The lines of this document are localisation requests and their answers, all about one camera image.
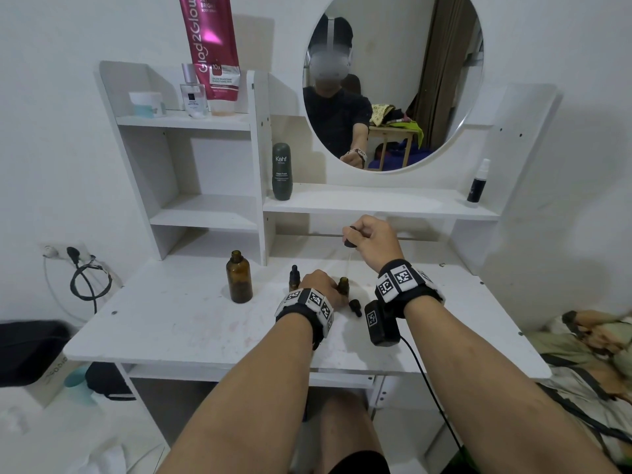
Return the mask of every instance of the vr headset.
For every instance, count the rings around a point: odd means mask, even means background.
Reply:
[[[334,43],[334,19],[330,17],[327,45],[315,44],[307,50],[312,78],[344,80],[351,70],[352,54],[352,47]]]

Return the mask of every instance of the round mirror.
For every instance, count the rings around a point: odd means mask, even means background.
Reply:
[[[359,169],[419,163],[469,113],[483,56],[470,0],[334,0],[305,57],[312,130]]]

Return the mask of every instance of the curtain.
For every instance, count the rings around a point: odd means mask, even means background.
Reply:
[[[470,47],[477,13],[470,0],[435,0],[419,91],[412,118],[423,129],[423,148],[446,142],[450,112]]]

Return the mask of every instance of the black t-shirt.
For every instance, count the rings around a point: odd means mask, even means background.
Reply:
[[[331,98],[324,98],[313,87],[303,89],[307,117],[325,147],[340,158],[352,147],[353,125],[367,127],[373,116],[368,98],[341,88]]]

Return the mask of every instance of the wall socket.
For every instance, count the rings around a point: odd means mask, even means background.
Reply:
[[[81,241],[77,241],[74,243],[37,243],[37,246],[39,247],[40,250],[40,254],[43,256],[46,256],[48,259],[63,259],[63,260],[69,260],[70,256],[68,256],[67,253],[67,248],[68,247],[73,247],[79,250],[79,259],[83,262],[83,263],[87,263],[90,262],[90,252],[88,251],[88,248],[86,248],[86,246],[81,242]],[[57,251],[57,256],[49,256],[48,254],[50,254],[50,252],[52,251],[50,248],[53,248],[55,251]]]

